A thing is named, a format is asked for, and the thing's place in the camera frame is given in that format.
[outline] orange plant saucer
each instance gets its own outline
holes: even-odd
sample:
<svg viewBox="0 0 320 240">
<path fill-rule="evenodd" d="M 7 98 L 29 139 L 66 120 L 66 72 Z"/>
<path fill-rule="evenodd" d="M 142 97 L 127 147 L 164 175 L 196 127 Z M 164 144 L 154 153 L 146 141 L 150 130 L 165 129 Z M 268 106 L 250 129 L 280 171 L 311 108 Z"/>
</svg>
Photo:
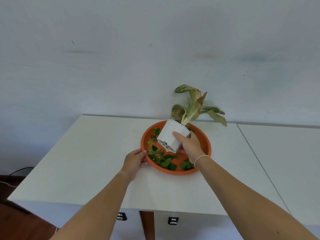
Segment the orange plant saucer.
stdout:
<svg viewBox="0 0 320 240">
<path fill-rule="evenodd" d="M 167 155 L 167 154 L 174 155 L 171 152 L 166 152 L 166 150 L 158 142 L 154 142 L 154 141 L 151 140 L 151 135 L 155 134 L 153 132 L 152 128 L 160 128 L 160 129 L 162 129 L 165 126 L 166 122 L 167 121 L 164 120 L 164 121 L 160 121 L 158 123 L 155 123 L 154 125 L 150 126 L 145 131 L 145 133 L 143 134 L 142 139 L 141 139 L 141 150 L 142 151 L 144 151 L 144 150 L 148 151 L 148 149 L 152 149 L 152 147 L 150 145 L 148 145 L 148 141 L 151 141 L 157 148 L 161 149 L 161 151 L 164 151 L 165 155 Z M 201 149 L 203 150 L 203 152 L 206 155 L 211 156 L 211 145 L 210 145 L 210 141 L 206 137 L 206 135 L 198 127 L 195 127 L 192 124 L 190 124 L 190 129 L 192 129 L 194 131 L 195 135 L 198 137 L 198 139 L 200 141 Z M 171 171 L 171 170 L 168 170 L 166 168 L 160 167 L 158 164 L 156 164 L 155 161 L 153 161 L 149 157 L 149 155 L 146 155 L 146 160 L 149 162 L 149 164 L 151 166 L 153 166 L 154 168 L 158 169 L 159 171 L 164 172 L 164 173 L 168 173 L 168 174 L 172 174 L 172 175 L 188 175 L 188 174 L 195 173 L 195 172 L 198 171 L 198 169 L 196 169 L 196 168 L 193 168 L 193 169 L 190 169 L 190 170 L 187 170 L 187 171 L 182 169 L 180 167 L 180 163 L 184 162 L 188 158 L 188 156 L 186 154 L 183 154 L 183 153 L 180 153 L 180 152 L 178 152 L 177 154 L 178 154 L 178 158 L 173 158 L 171 160 L 171 162 L 173 164 L 176 164 L 178 166 L 175 171 Z"/>
</svg>

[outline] left hand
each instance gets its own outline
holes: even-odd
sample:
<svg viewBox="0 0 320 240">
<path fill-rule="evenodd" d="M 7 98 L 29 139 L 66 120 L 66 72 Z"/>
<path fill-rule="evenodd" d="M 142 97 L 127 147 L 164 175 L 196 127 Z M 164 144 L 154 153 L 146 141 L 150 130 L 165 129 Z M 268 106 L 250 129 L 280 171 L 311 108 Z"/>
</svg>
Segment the left hand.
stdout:
<svg viewBox="0 0 320 240">
<path fill-rule="evenodd" d="M 133 181 L 136 178 L 137 172 L 140 168 L 148 165 L 144 156 L 147 151 L 141 151 L 141 148 L 130 152 L 126 155 L 121 172 L 124 172 Z"/>
</svg>

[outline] wooden floor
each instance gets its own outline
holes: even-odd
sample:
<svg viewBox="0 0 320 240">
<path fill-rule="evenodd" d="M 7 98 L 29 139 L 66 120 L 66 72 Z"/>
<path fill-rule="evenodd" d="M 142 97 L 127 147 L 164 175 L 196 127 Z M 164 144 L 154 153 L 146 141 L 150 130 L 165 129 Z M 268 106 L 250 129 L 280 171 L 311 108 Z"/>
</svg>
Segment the wooden floor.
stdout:
<svg viewBox="0 0 320 240">
<path fill-rule="evenodd" d="M 12 185 L 20 182 L 17 178 L 10 180 Z M 26 214 L 2 204 L 13 190 L 12 187 L 0 184 L 0 240 L 50 239 L 56 230 L 55 226 L 33 214 Z"/>
</svg>

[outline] white plastic pot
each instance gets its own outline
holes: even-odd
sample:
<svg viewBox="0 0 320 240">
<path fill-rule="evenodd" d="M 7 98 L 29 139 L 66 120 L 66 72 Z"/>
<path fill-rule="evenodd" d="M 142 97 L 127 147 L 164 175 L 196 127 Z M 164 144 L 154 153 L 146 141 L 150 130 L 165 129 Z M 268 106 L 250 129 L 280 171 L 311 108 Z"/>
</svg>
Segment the white plastic pot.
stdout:
<svg viewBox="0 0 320 240">
<path fill-rule="evenodd" d="M 173 131 L 179 132 L 186 137 L 190 136 L 190 131 L 187 127 L 175 120 L 167 120 L 157 140 L 167 152 L 177 153 L 182 144 L 172 135 Z"/>
</svg>

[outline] right hand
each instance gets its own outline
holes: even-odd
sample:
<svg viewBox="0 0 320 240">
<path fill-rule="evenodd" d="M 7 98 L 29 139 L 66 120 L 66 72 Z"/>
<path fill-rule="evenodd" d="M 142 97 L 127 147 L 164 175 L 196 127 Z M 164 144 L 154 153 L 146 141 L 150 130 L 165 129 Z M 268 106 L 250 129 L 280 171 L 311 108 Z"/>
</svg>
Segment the right hand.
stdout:
<svg viewBox="0 0 320 240">
<path fill-rule="evenodd" d="M 187 138 L 175 131 L 172 132 L 172 135 L 182 143 L 183 148 L 179 149 L 179 152 L 187 154 L 189 161 L 194 164 L 195 160 L 198 157 L 205 155 L 205 153 L 201 149 L 197 136 L 192 131 L 190 132 L 190 138 Z"/>
</svg>

